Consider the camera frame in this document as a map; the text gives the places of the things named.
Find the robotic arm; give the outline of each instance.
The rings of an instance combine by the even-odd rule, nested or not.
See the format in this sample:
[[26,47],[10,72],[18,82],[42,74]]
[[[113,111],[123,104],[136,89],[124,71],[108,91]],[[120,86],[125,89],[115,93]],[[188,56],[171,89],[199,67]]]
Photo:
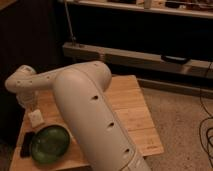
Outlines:
[[103,95],[110,81],[109,68],[95,61],[42,74],[24,65],[5,86],[24,107],[36,90],[52,89],[64,121],[94,171],[150,171]]

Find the floor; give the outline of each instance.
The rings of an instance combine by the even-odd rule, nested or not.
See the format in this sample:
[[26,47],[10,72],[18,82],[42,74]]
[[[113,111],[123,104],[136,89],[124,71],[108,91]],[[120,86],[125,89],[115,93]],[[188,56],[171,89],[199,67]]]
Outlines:
[[[143,88],[143,92],[165,149],[163,154],[146,158],[152,170],[212,170],[199,141],[199,124],[208,117],[201,107],[199,97],[150,88]],[[213,113],[213,100],[204,99],[204,103]],[[0,144],[0,171],[7,171],[12,149],[2,142]]]

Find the black cable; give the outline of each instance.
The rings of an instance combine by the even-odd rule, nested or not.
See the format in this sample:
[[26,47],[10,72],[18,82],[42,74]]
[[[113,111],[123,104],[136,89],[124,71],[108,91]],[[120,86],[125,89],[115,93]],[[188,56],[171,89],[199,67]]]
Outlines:
[[[204,73],[204,79],[207,78],[208,72],[211,69],[211,65],[212,62],[210,62],[208,68],[206,69],[205,73]],[[203,148],[203,150],[206,152],[208,158],[209,158],[209,162],[211,164],[211,167],[213,168],[213,154],[211,154],[211,151],[213,151],[213,127],[209,127],[205,130],[205,140],[202,137],[202,130],[203,130],[203,125],[205,123],[207,123],[208,121],[213,121],[213,114],[211,114],[207,107],[205,106],[203,99],[202,99],[202,88],[200,86],[200,103],[201,103],[201,107],[204,109],[204,111],[209,115],[208,118],[203,119],[200,122],[199,125],[199,137],[200,137],[200,143],[201,143],[201,147]]]
[[[208,73],[209,73],[209,70],[211,69],[211,65],[212,65],[212,62],[210,62],[208,68],[206,69],[205,73],[204,73],[204,79],[207,77]],[[202,99],[202,88],[200,86],[200,93],[199,93],[199,96],[200,96],[200,103],[201,103],[201,106],[202,108],[205,110],[205,112],[210,116],[212,117],[213,115],[208,111],[208,109],[206,108],[204,102],[203,102],[203,99]]]

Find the green glass bowl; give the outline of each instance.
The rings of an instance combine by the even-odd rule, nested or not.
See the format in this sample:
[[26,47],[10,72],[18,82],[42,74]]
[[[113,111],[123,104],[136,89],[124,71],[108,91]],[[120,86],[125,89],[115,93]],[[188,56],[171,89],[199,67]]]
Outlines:
[[64,127],[47,126],[32,138],[30,154],[39,164],[51,164],[67,151],[69,144],[70,135]]

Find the wooden tabletop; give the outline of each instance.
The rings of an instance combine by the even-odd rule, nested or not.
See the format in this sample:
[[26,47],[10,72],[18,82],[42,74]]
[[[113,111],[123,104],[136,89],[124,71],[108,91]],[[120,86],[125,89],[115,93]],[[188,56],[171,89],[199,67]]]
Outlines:
[[[163,153],[163,146],[135,76],[113,77],[105,95],[143,156]],[[41,110],[45,124],[33,129],[25,114],[10,171],[63,170],[89,165],[74,137],[72,137],[73,142],[66,154],[54,164],[37,165],[30,157],[20,157],[21,145],[26,132],[37,132],[41,128],[53,124],[67,128],[55,105],[51,91],[39,92],[37,108]]]
[[16,2],[17,0],[0,0],[0,10],[6,8],[8,5]]

